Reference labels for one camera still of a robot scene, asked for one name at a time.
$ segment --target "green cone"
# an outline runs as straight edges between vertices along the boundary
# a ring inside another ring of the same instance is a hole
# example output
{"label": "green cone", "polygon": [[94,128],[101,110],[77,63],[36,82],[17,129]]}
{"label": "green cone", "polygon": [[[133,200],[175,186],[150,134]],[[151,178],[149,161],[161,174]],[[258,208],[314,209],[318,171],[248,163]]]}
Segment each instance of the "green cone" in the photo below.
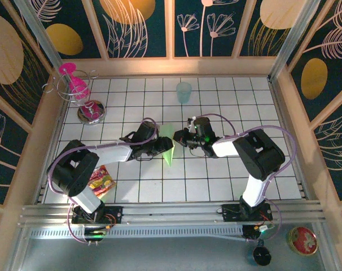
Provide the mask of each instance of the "green cone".
{"label": "green cone", "polygon": [[[168,137],[173,138],[173,134],[175,133],[175,130],[173,129],[172,123],[167,123],[160,126],[160,133],[159,136],[161,137]],[[172,164],[172,157],[173,157],[173,151],[175,149],[175,144],[172,140],[173,148],[171,150],[168,150],[166,152],[162,153],[163,158],[165,159],[166,163],[171,167]]]}

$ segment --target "table surface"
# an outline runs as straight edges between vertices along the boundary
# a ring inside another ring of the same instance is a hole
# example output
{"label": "table surface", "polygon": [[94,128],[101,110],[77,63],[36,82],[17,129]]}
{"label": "table surface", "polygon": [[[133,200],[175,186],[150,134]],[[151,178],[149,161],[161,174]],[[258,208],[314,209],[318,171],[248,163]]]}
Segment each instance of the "table surface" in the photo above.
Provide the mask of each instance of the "table surface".
{"label": "table surface", "polygon": [[[180,105],[176,85],[189,82],[190,101]],[[262,77],[166,77],[96,79],[90,99],[107,107],[107,116],[94,126],[83,125],[78,108],[71,104],[64,118],[56,153],[72,139],[86,145],[108,143],[137,130],[143,117],[158,124],[172,123],[175,130],[187,125],[188,117],[217,113],[228,118],[236,132],[259,125],[280,126],[273,97],[266,78]],[[217,136],[232,134],[228,123],[209,117]],[[290,153],[283,134],[265,129],[283,150]],[[201,149],[192,153],[176,143],[172,166],[161,155],[151,161],[129,161],[106,165],[117,186],[102,200],[105,203],[193,202],[238,200],[245,190],[248,172],[239,157],[199,158]],[[273,181],[266,192],[269,199],[300,199],[300,180],[292,166]],[[67,197],[44,187],[42,203],[66,203]]]}

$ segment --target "clear plastic cup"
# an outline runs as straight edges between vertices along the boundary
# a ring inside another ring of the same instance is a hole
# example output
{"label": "clear plastic cup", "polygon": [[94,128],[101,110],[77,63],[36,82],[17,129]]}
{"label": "clear plastic cup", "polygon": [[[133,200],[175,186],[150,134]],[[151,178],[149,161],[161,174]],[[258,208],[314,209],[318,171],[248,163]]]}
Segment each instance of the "clear plastic cup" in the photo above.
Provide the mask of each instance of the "clear plastic cup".
{"label": "clear plastic cup", "polygon": [[186,82],[180,82],[176,86],[176,92],[177,92],[177,99],[178,101],[182,103],[187,103],[188,100],[190,100],[192,87],[189,83]]}

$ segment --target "snack bag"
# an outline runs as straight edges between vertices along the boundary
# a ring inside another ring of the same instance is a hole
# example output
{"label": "snack bag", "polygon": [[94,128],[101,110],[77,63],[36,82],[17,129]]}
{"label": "snack bag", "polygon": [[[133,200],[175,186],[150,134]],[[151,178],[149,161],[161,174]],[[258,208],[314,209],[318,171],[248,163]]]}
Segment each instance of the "snack bag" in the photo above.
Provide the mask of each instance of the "snack bag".
{"label": "snack bag", "polygon": [[93,171],[88,186],[93,193],[100,199],[106,192],[116,186],[116,182],[111,178],[106,167],[101,165],[98,169]]}

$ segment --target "gold circle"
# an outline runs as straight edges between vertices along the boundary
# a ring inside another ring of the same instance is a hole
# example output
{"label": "gold circle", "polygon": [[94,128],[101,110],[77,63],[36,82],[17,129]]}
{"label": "gold circle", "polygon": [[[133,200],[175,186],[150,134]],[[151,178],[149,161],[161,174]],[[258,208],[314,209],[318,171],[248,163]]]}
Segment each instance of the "gold circle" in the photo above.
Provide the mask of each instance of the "gold circle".
{"label": "gold circle", "polygon": [[107,15],[121,24],[130,24],[130,18],[134,16],[129,2],[135,11],[141,12],[145,21],[151,17],[156,6],[155,0],[100,0],[99,2]]}
{"label": "gold circle", "polygon": [[260,6],[260,19],[271,29],[293,27],[306,0],[263,0]]}
{"label": "gold circle", "polygon": [[83,42],[76,31],[65,24],[53,24],[46,32],[56,50],[65,55],[77,55],[83,50]]}
{"label": "gold circle", "polygon": [[0,16],[0,83],[13,84],[23,69],[22,40],[17,31]]}
{"label": "gold circle", "polygon": [[301,75],[301,92],[306,99],[313,100],[323,91],[328,79],[328,68],[318,58],[309,60]]}

